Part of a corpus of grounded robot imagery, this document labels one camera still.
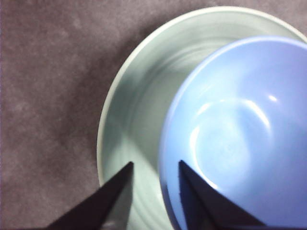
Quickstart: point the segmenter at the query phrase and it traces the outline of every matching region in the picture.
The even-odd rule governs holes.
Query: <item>light green bowl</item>
[[[157,160],[161,128],[177,89],[210,53],[256,35],[307,41],[298,30],[266,13],[212,7],[184,14],[158,28],[119,70],[101,113],[97,167],[103,184],[128,161],[135,162],[129,230],[172,229]]]

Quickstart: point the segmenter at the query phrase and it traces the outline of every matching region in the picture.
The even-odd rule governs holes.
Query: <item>black object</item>
[[[180,197],[189,230],[307,230],[266,226],[218,193],[184,161],[179,162],[179,172]]]
[[[126,229],[132,203],[132,174],[133,163],[129,162],[94,194],[59,219],[45,228],[28,230]]]

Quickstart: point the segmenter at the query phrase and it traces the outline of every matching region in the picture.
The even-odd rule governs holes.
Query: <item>gray carpet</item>
[[[307,35],[307,0],[2,0],[1,227],[39,227],[98,188],[102,104],[131,51],[203,7],[275,15]]]

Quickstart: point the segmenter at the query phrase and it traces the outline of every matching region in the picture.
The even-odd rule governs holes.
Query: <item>bowl rim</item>
[[[215,6],[215,7],[208,7],[208,8],[202,8],[194,11],[187,12],[181,16],[178,16],[156,30],[154,30],[151,34],[149,34],[133,51],[132,53],[128,56],[128,58],[125,60],[119,71],[117,72],[115,78],[113,79],[113,82],[111,83],[111,86],[109,88],[109,91],[107,93],[105,102],[103,104],[102,112],[100,115],[100,120],[99,120],[99,126],[98,126],[98,132],[97,132],[97,147],[96,147],[96,163],[97,163],[97,172],[98,172],[98,180],[100,186],[103,185],[104,179],[103,179],[103,167],[102,167],[102,149],[103,149],[103,143],[101,140],[103,140],[104,137],[104,127],[105,127],[105,122],[107,118],[107,114],[111,105],[111,101],[113,99],[113,96],[116,92],[116,89],[121,81],[122,76],[126,72],[126,69],[130,65],[130,63],[136,58],[136,56],[146,47],[148,43],[150,43],[155,37],[157,37],[159,34],[161,34],[163,31],[167,30],[168,28],[174,26],[177,23],[180,23],[181,21],[184,21],[186,19],[196,17],[199,15],[203,14],[208,14],[208,13],[215,13],[215,12],[243,12],[243,13],[248,13],[248,14],[253,14],[260,16],[262,18],[271,20],[275,22],[276,24],[279,24],[286,29],[288,29],[290,32],[295,34],[297,37],[299,37],[301,40],[305,41],[307,43],[307,37],[305,37],[299,30],[291,26],[290,24],[286,23],[285,21],[272,16],[268,13],[254,10],[251,8],[245,8],[245,7],[238,7],[238,6]]]

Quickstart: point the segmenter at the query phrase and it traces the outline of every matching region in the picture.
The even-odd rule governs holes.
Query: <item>ceramic bowl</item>
[[[165,115],[179,86],[210,53],[241,38],[282,35],[307,39],[287,23],[240,7],[184,14],[149,35],[116,75],[103,106],[97,137],[100,184],[135,162],[128,229],[170,230],[157,159]]]
[[[260,36],[207,57],[168,111],[160,147],[167,211],[187,230],[178,162],[267,225],[307,226],[307,44]]]

